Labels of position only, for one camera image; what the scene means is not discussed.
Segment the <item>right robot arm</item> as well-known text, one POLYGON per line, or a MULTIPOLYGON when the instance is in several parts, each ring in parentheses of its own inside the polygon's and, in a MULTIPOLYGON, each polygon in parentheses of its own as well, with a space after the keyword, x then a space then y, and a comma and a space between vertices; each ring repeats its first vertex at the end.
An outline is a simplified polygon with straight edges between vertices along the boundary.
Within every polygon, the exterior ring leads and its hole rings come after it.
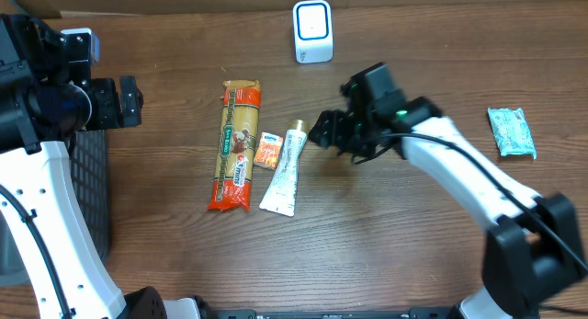
POLYGON ((353 164, 389 150, 435 179, 485 235, 482 288, 450 318, 537 318, 545 302, 587 275, 573 203, 515 181, 459 132, 427 97, 409 100, 385 63, 342 85, 345 110, 325 110, 309 135, 353 164))

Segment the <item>spaghetti packet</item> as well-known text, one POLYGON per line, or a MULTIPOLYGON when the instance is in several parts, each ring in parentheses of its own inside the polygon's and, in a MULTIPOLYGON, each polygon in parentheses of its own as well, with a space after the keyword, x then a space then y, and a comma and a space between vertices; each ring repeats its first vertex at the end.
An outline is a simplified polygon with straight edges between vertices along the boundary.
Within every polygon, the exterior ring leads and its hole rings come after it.
POLYGON ((261 85, 257 80, 228 80, 224 96, 210 210, 250 209, 254 151, 261 85))

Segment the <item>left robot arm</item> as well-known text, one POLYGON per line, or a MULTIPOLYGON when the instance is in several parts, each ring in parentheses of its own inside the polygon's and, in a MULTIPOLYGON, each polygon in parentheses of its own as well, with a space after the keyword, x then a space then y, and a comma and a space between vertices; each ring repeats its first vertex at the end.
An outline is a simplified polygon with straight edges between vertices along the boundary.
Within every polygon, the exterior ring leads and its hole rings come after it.
POLYGON ((96 251, 74 192, 79 131, 141 124, 132 76, 93 78, 99 41, 88 28, 57 31, 27 15, 1 17, 1 212, 44 318, 187 318, 193 297, 126 294, 96 251))

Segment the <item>orange tissue pack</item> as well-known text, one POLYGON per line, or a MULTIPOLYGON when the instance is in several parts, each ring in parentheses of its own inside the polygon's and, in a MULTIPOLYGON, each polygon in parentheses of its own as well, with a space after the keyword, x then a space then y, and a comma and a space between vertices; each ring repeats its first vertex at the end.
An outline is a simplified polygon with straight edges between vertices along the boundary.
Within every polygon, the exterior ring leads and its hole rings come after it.
POLYGON ((262 132, 254 155, 254 164, 275 170, 278 166, 282 145, 283 138, 281 136, 262 132))

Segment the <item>teal snack packet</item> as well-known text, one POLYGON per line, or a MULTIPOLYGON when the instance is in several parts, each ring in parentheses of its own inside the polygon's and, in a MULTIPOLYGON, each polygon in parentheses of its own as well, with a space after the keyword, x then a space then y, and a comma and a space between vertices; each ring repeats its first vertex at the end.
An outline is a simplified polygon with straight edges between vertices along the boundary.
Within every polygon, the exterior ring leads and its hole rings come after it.
POLYGON ((531 131, 521 108, 488 108, 487 113, 501 156, 530 155, 537 158, 531 131))

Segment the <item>white tube gold cap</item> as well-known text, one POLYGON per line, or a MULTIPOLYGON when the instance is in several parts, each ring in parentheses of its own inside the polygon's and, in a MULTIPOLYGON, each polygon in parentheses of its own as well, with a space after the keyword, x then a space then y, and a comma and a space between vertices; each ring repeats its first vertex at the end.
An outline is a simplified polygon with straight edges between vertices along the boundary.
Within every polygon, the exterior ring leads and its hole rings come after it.
POLYGON ((296 206, 300 155, 308 137, 304 120, 292 120, 284 137, 279 163, 259 208, 293 217, 296 206))

